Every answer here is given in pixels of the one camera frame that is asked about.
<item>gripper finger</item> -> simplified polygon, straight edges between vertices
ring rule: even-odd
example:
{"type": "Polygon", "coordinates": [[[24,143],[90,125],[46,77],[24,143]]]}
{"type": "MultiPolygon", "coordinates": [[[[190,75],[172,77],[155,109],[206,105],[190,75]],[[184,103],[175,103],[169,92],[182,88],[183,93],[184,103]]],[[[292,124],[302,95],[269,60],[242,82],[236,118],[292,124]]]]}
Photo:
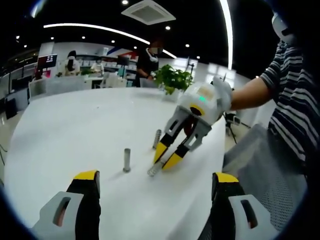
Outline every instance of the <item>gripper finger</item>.
{"type": "Polygon", "coordinates": [[[167,170],[175,166],[184,158],[188,151],[189,149],[186,146],[184,146],[183,143],[180,144],[175,150],[175,152],[170,156],[168,161],[163,165],[162,169],[167,170]]]}
{"type": "Polygon", "coordinates": [[[153,159],[154,164],[158,162],[159,159],[165,154],[165,152],[168,150],[170,145],[175,141],[175,139],[176,139],[175,136],[170,136],[167,133],[161,138],[160,142],[157,144],[155,149],[155,155],[153,159]]]}

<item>green leaves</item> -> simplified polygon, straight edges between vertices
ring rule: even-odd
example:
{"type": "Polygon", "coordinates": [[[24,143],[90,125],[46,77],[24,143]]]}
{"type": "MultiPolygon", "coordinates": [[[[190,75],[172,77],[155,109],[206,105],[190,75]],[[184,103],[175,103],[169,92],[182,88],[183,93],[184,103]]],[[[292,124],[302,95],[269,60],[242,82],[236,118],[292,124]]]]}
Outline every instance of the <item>green leaves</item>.
{"type": "Polygon", "coordinates": [[[176,70],[169,64],[160,68],[155,75],[155,82],[165,86],[167,94],[172,94],[175,89],[185,91],[192,83],[193,77],[187,71],[176,70]]]}

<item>gray gripper base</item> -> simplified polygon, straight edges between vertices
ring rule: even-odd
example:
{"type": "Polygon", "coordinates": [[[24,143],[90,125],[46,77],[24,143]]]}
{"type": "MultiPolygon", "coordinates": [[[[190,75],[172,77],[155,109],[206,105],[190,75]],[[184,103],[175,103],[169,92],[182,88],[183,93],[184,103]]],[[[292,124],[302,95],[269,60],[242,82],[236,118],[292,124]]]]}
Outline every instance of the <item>gray gripper base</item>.
{"type": "Polygon", "coordinates": [[[164,132],[170,135],[171,137],[173,137],[177,132],[178,128],[180,127],[180,125],[183,124],[184,120],[190,115],[195,116],[198,119],[198,122],[195,127],[195,130],[193,131],[191,136],[189,136],[189,139],[184,142],[183,145],[187,147],[189,151],[192,152],[202,144],[202,138],[205,137],[210,132],[211,126],[206,122],[204,122],[202,119],[198,118],[196,115],[192,114],[191,111],[188,111],[187,109],[181,106],[178,106],[175,109],[173,116],[167,122],[164,132]]]}
{"type": "Polygon", "coordinates": [[[234,214],[235,240],[272,240],[277,236],[278,231],[270,222],[270,213],[253,195],[230,196],[228,199],[234,214]],[[251,206],[255,215],[257,225],[253,228],[249,227],[243,202],[251,206]]]}
{"type": "Polygon", "coordinates": [[[83,194],[58,192],[40,210],[40,218],[32,227],[32,232],[41,240],[75,240],[76,219],[83,194]],[[54,222],[66,202],[69,202],[64,213],[62,226],[54,222]]]}

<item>striped shirt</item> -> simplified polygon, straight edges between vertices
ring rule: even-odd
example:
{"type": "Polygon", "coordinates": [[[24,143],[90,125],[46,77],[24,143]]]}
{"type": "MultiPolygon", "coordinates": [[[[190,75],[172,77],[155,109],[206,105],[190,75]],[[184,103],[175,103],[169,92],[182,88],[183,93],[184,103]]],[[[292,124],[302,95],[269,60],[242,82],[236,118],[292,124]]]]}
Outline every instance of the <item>striped shirt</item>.
{"type": "Polygon", "coordinates": [[[300,48],[280,41],[272,63],[260,77],[276,103],[269,129],[305,161],[320,146],[320,92],[303,61],[300,48]]]}

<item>air conditioner vent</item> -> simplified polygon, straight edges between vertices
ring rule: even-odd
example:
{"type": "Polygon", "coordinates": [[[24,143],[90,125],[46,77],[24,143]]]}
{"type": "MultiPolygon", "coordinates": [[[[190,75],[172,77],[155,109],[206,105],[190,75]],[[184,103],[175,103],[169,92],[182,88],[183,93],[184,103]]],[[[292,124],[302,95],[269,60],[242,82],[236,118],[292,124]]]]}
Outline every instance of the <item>air conditioner vent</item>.
{"type": "Polygon", "coordinates": [[[176,20],[176,18],[170,12],[152,0],[143,0],[138,2],[128,7],[121,14],[146,25],[176,20]]]}

